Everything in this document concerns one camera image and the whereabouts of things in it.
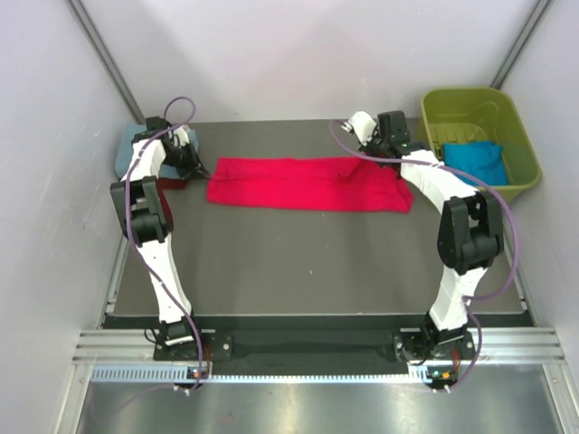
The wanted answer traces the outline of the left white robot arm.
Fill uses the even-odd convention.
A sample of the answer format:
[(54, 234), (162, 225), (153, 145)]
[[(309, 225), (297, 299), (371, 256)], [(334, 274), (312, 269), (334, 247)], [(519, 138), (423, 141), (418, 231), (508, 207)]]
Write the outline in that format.
[(110, 196), (122, 233), (144, 264), (157, 298), (158, 360), (204, 359), (205, 338), (195, 324), (173, 252), (174, 219), (160, 185), (168, 165), (183, 177), (204, 175), (185, 124), (147, 118), (145, 129), (130, 140), (128, 169), (111, 184)]

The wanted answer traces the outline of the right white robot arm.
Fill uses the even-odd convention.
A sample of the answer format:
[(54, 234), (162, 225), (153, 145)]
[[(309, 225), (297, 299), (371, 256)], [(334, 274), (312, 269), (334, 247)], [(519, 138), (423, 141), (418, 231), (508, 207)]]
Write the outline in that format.
[(501, 205), (492, 194), (462, 181), (428, 146), (411, 141), (402, 111), (376, 118), (358, 111), (348, 123), (361, 153), (391, 166), (440, 213), (437, 251), (443, 272), (438, 294), (419, 337), (403, 343), (400, 355), (411, 355), (418, 363), (441, 358), (464, 339), (470, 301), (503, 251)]

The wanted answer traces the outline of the folded dark red t shirt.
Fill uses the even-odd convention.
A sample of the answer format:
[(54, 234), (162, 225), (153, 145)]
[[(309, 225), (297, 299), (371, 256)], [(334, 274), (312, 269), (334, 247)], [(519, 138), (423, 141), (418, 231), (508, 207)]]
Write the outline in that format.
[(181, 179), (159, 178), (158, 183), (162, 190), (183, 190), (187, 186), (187, 181)]

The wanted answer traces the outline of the folded light blue t shirt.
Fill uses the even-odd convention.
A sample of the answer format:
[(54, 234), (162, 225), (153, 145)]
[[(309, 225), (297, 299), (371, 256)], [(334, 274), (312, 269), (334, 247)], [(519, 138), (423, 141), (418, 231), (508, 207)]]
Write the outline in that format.
[[(121, 179), (129, 170), (133, 155), (132, 140), (135, 135), (146, 131), (146, 126), (137, 123), (128, 123), (119, 142), (119, 148), (114, 165), (114, 171), (118, 179)], [(162, 165), (159, 171), (159, 177), (163, 179), (178, 180), (179, 175), (177, 170), (169, 165)]]

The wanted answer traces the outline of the blue t shirt in bin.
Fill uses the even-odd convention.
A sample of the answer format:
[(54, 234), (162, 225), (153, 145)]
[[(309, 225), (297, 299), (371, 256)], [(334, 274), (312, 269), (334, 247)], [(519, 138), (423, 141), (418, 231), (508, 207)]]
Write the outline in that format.
[(508, 185), (502, 150), (501, 145), (490, 140), (442, 145), (446, 166), (475, 176), (489, 185)]

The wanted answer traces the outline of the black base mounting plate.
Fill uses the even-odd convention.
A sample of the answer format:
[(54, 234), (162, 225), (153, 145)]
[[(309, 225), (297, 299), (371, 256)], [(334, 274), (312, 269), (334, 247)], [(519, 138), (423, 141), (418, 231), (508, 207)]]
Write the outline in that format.
[(358, 330), (218, 330), (203, 331), (201, 343), (157, 344), (158, 361), (208, 362), (239, 360), (251, 354), (371, 354), (388, 362), (465, 360), (474, 355), (470, 333), (432, 344), (420, 331), (410, 329)]

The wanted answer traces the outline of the aluminium frame rail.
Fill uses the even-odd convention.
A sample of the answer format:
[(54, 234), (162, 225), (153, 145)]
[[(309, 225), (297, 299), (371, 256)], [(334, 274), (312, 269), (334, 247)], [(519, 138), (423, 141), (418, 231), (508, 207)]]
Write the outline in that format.
[[(471, 329), (474, 355), (463, 363), (546, 364), (563, 363), (565, 356), (555, 331), (548, 328), (485, 328), (481, 333)], [(96, 330), (81, 333), (73, 361), (75, 363), (136, 364), (195, 363), (158, 361), (156, 344), (137, 330)], [(302, 356), (311, 354), (291, 354)]]

